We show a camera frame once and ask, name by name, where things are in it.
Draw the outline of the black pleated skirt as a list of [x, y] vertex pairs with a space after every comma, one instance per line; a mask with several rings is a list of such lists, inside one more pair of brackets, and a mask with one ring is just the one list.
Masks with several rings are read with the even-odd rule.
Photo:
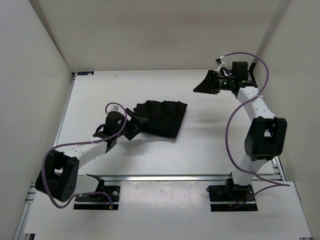
[[138, 103], [133, 112], [147, 122], [141, 127], [141, 132], [159, 137], [175, 139], [182, 125], [187, 104], [180, 101], [147, 100]]

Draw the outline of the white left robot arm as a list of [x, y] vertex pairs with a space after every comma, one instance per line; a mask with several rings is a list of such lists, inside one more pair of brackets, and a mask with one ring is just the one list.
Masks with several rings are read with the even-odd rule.
[[97, 127], [92, 139], [74, 143], [67, 152], [56, 148], [48, 151], [36, 179], [35, 189], [53, 200], [69, 203], [77, 195], [75, 190], [79, 168], [109, 152], [121, 136], [132, 140], [147, 122], [147, 118], [128, 108], [122, 114], [114, 106], [107, 113], [105, 123]]

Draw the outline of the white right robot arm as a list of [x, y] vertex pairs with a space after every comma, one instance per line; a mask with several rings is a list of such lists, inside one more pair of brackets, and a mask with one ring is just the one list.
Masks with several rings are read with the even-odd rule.
[[225, 185], [207, 188], [211, 201], [247, 200], [253, 195], [252, 179], [260, 168], [279, 156], [284, 147], [287, 121], [267, 107], [252, 80], [246, 61], [232, 63], [231, 72], [222, 68], [209, 70], [204, 80], [193, 89], [195, 93], [217, 95], [230, 91], [245, 109], [251, 124], [244, 140], [245, 155], [225, 181]]

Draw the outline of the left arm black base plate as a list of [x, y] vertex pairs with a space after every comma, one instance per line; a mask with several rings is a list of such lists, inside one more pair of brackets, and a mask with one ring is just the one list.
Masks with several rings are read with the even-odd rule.
[[104, 192], [108, 194], [112, 201], [110, 204], [109, 198], [100, 193], [93, 195], [77, 196], [74, 201], [74, 210], [102, 210], [102, 211], [117, 211], [119, 209], [121, 186], [119, 184], [109, 184], [98, 186], [96, 192]]

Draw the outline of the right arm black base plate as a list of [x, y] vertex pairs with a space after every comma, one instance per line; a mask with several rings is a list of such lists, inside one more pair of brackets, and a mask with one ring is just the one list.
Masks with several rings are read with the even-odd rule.
[[211, 212], [258, 211], [254, 197], [242, 205], [243, 202], [254, 194], [251, 185], [244, 186], [240, 189], [237, 189], [235, 186], [209, 185], [206, 191], [209, 194]]

